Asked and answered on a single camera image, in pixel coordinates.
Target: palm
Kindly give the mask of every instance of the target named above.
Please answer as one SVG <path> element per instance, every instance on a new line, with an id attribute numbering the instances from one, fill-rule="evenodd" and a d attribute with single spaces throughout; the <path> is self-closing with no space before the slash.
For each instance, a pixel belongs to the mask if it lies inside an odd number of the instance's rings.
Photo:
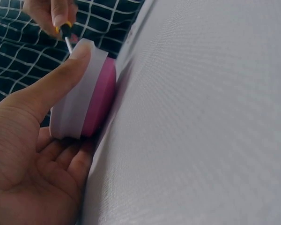
<path id="1" fill-rule="evenodd" d="M 0 214 L 0 223 L 74 224 L 90 165 L 82 159 L 89 157 L 90 143 L 81 149 L 73 140 L 52 140 L 47 128 L 41 129 L 37 143 L 38 152 L 21 182 L 0 195 L 4 212 L 10 212 Z"/>

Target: knuckle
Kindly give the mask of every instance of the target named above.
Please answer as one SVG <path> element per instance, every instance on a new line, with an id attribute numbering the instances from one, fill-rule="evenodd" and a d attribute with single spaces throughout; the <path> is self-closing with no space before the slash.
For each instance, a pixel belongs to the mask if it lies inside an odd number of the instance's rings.
<path id="1" fill-rule="evenodd" d="M 67 5 L 61 3 L 60 1 L 54 2 L 52 5 L 52 12 L 53 13 L 63 13 L 67 9 Z"/>

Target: finger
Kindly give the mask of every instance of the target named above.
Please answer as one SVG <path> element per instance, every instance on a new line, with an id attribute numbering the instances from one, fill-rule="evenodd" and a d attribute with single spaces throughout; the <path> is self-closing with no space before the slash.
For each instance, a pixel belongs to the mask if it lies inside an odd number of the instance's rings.
<path id="1" fill-rule="evenodd" d="M 69 3 L 68 21 L 70 21 L 71 24 L 76 22 L 77 12 L 78 12 L 78 7 L 73 2 Z"/>
<path id="2" fill-rule="evenodd" d="M 78 153 L 81 142 L 76 142 L 65 149 L 55 160 L 57 164 L 64 170 L 67 170 L 72 159 Z"/>
<path id="3" fill-rule="evenodd" d="M 89 173 L 89 169 L 92 163 L 92 152 L 94 145 L 91 140 L 86 141 L 80 148 L 77 155 L 73 158 L 68 173 L 76 181 L 77 186 L 82 190 L 84 183 Z"/>
<path id="4" fill-rule="evenodd" d="M 28 14 L 39 27 L 48 35 L 57 37 L 55 27 L 52 24 L 52 17 L 49 12 L 46 12 L 42 7 L 31 6 L 31 1 L 25 1 L 23 5 L 23 12 Z"/>
<path id="5" fill-rule="evenodd" d="M 46 148 L 44 148 L 40 155 L 46 157 L 48 161 L 54 161 L 60 153 L 73 144 L 74 140 L 66 138 L 63 140 L 54 140 Z"/>
<path id="6" fill-rule="evenodd" d="M 68 21 L 68 1 L 51 0 L 51 16 L 53 26 L 60 27 Z"/>
<path id="7" fill-rule="evenodd" d="M 90 41 L 80 41 L 70 58 L 33 85 L 14 92 L 10 99 L 22 99 L 21 107 L 41 123 L 48 111 L 82 78 L 90 59 Z"/>
<path id="8" fill-rule="evenodd" d="M 37 143 L 36 143 L 36 150 L 40 152 L 45 147 L 47 147 L 54 138 L 50 135 L 49 127 L 42 127 L 39 130 Z"/>

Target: checkered cloth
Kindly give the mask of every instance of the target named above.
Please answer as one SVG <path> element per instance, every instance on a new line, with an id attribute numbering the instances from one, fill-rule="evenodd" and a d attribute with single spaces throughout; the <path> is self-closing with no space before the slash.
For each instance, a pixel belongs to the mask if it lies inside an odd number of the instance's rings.
<path id="1" fill-rule="evenodd" d="M 116 58 L 144 0 L 77 0 L 73 33 Z M 55 69 L 69 55 L 21 12 L 23 1 L 0 0 L 0 101 Z M 48 125 L 49 115 L 43 125 Z"/>

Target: white fabric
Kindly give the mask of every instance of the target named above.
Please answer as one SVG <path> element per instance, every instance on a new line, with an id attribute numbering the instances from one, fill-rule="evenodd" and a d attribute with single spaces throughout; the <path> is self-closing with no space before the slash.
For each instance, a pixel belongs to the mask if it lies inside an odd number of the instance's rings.
<path id="1" fill-rule="evenodd" d="M 281 0 L 157 0 L 130 65 L 82 224 L 281 225 Z"/>

